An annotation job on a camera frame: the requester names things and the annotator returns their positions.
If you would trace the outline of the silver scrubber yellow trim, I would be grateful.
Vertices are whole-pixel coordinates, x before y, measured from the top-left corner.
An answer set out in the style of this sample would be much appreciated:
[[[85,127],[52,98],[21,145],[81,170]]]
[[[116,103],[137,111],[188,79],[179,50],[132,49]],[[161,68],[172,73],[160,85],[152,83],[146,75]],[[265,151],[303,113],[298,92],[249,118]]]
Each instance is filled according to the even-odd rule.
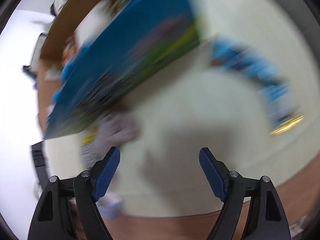
[[[93,126],[84,131],[84,136],[81,140],[80,158],[84,167],[90,170],[98,161],[97,151],[93,147],[93,141],[97,135],[98,127]]]

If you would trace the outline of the purple fuzzy cloth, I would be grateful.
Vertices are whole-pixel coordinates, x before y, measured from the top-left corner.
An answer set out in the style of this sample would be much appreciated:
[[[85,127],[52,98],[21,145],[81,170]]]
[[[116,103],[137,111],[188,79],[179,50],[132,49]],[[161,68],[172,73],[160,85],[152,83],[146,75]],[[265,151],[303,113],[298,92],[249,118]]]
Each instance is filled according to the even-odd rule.
[[[138,134],[139,127],[131,114],[114,111],[99,121],[93,147],[98,153],[106,154],[110,148],[120,148],[123,144],[135,139]]]

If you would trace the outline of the small white blue packet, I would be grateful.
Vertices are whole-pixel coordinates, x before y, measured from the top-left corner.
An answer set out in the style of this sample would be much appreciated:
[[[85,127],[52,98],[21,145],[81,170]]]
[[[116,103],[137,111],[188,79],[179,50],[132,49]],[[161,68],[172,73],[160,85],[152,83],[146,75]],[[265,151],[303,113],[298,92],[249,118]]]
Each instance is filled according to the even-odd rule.
[[[116,193],[106,193],[98,200],[97,207],[104,218],[113,220],[122,215],[123,200]]]

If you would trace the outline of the striped cream table mat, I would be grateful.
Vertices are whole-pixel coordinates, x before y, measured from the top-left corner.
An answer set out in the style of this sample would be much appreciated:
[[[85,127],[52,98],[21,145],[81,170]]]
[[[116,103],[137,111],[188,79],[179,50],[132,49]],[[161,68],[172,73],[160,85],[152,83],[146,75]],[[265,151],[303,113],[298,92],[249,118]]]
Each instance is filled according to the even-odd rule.
[[[63,48],[67,63],[94,40],[125,6],[101,0]],[[123,200],[123,215],[184,217],[221,209],[199,164],[199,152],[242,176],[288,180],[319,151],[319,71],[292,20],[272,0],[190,0],[200,44],[130,90],[83,131],[45,139],[50,171],[61,179],[86,170],[80,158],[84,131],[108,113],[124,111],[139,127],[123,144],[109,191]],[[253,47],[287,79],[304,119],[270,135],[271,120],[258,87],[242,75],[210,66],[209,41],[217,36]]]

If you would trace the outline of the light blue Nestle sachet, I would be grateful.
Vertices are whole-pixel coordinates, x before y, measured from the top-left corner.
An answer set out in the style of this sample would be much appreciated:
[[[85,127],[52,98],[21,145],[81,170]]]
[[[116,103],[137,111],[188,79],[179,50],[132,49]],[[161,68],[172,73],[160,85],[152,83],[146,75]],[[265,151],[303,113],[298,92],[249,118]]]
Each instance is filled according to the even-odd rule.
[[[238,73],[257,85],[271,120],[270,135],[283,134],[303,121],[289,81],[279,76],[276,66],[261,53],[223,36],[211,39],[209,46],[211,67]]]

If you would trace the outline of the open cardboard box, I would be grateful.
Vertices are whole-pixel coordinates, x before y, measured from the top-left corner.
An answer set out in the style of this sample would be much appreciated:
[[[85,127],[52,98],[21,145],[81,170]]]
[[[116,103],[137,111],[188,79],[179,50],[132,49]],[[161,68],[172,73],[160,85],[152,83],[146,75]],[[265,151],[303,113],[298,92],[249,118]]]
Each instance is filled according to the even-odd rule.
[[[63,48],[101,0],[68,0],[42,46],[37,73],[45,139],[83,131],[155,72],[200,44],[190,0],[126,0],[67,62]]]

